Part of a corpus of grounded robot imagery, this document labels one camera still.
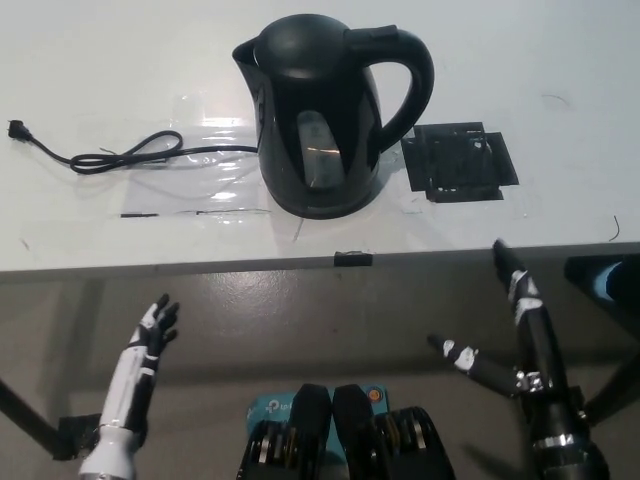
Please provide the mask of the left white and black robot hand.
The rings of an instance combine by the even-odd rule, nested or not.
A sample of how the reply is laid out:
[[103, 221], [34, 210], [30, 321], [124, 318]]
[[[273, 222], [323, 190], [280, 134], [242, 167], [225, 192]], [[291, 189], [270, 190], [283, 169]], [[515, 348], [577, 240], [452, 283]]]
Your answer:
[[101, 427], [124, 428], [140, 434], [154, 392], [160, 357], [177, 337], [178, 303], [163, 294], [153, 303], [134, 329], [121, 352], [104, 402]]

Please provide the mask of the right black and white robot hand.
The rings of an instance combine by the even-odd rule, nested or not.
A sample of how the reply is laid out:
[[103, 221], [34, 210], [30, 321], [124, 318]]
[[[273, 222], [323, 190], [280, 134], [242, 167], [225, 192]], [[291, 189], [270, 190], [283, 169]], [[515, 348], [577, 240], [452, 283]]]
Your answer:
[[437, 334], [427, 336], [429, 345], [472, 381], [503, 397], [520, 399], [536, 447], [584, 443], [589, 427], [579, 415], [551, 318], [533, 276], [502, 240], [494, 242], [492, 253], [514, 317], [520, 363], [501, 366], [479, 349]]

